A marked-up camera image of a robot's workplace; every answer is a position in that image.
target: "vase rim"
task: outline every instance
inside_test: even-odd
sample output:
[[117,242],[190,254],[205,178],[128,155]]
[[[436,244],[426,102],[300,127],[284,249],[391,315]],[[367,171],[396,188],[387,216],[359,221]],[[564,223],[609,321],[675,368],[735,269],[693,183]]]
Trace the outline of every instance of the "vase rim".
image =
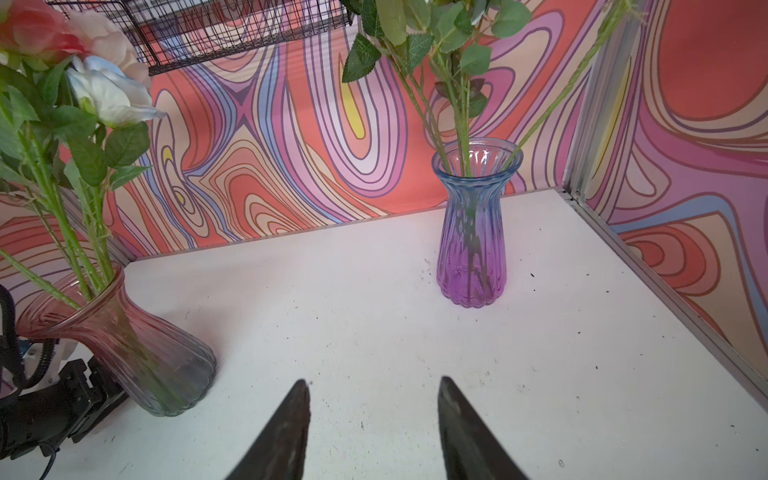
[[[486,147],[495,147],[500,150],[506,150],[511,155],[512,152],[517,150],[518,145],[510,142],[509,140],[503,140],[501,138],[493,138],[493,137],[474,137],[469,139],[469,145],[481,145]],[[458,150],[458,141],[453,141],[446,145],[445,152],[451,153]],[[448,172],[443,171],[440,166],[442,165],[442,159],[440,158],[440,153],[435,152],[435,154],[432,156],[432,170],[435,172],[435,174],[440,178],[441,180],[461,180],[461,181],[474,181],[474,180],[501,180],[503,177],[510,177],[513,175],[514,172],[520,168],[520,165],[523,163],[523,152],[519,151],[517,155],[515,155],[515,159],[512,161],[512,163],[509,165],[509,167],[506,167],[504,170],[496,172],[494,174],[490,175],[483,175],[481,177],[461,177],[459,175],[451,175]]]
[[[55,325],[48,327],[47,329],[36,331],[35,317],[43,314],[48,303],[60,301],[55,299],[53,296],[48,295],[46,292],[40,292],[37,297],[32,300],[32,303],[30,303],[29,306],[24,309],[24,312],[21,314],[17,322],[19,326],[24,326],[25,323],[27,324],[26,326],[28,328],[26,329],[25,336],[32,339],[57,338],[55,337],[55,334],[60,330],[67,329],[73,325],[76,325],[77,323],[80,323],[83,319],[88,318],[91,313],[94,312],[94,310],[101,308],[104,303],[106,303],[110,298],[114,296],[115,291],[124,284],[125,273],[123,271],[122,265],[117,262],[112,262],[112,267],[114,268],[114,279],[112,279],[110,284],[107,285],[107,288],[99,293],[96,298],[86,303],[79,310],[75,310],[70,316],[63,319],[61,322],[58,322]],[[73,272],[56,282],[54,286],[57,289],[62,290],[63,287],[72,286],[76,283],[78,283],[78,280]]]

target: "white flower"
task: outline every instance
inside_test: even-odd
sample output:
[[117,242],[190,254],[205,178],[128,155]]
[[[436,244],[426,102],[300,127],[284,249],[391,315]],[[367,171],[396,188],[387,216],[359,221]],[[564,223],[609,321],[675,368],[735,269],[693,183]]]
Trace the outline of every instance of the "white flower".
[[96,56],[84,61],[73,57],[72,65],[67,76],[78,103],[108,127],[125,127],[165,116],[152,106],[145,86],[126,77],[117,65]]
[[114,63],[128,78],[142,83],[147,89],[152,88],[149,69],[138,61],[131,41],[104,14],[73,10],[69,12],[69,25],[78,31],[78,37],[90,53]]

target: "table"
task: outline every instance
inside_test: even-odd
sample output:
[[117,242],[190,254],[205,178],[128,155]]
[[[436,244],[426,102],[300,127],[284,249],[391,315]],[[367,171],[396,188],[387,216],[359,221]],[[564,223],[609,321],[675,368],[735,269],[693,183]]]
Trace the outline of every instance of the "table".
[[225,478],[299,378],[305,479],[445,478],[443,375],[531,480],[768,478],[768,415],[559,194],[502,210],[508,283],[480,310],[435,284],[443,210],[132,263],[131,298],[220,371],[177,418],[126,402],[50,478]]

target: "black metal mesh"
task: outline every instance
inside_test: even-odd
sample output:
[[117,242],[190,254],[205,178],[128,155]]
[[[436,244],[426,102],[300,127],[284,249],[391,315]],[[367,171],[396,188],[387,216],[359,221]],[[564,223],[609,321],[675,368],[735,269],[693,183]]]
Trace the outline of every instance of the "black metal mesh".
[[46,0],[95,10],[136,47],[150,75],[316,35],[350,22],[339,0]]

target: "pink flower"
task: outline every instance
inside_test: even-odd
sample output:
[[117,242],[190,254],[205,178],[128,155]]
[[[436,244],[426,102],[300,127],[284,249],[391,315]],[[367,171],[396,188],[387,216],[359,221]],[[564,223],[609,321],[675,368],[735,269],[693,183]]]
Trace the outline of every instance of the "pink flower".
[[117,65],[125,76],[135,80],[147,90],[152,88],[147,66],[138,61],[136,49],[109,18],[99,12],[69,12],[70,25],[78,30],[78,36],[92,55]]
[[[8,7],[7,0],[2,6]],[[85,53],[85,45],[64,14],[43,0],[12,0],[0,24],[0,49],[44,61],[59,61],[67,54]]]

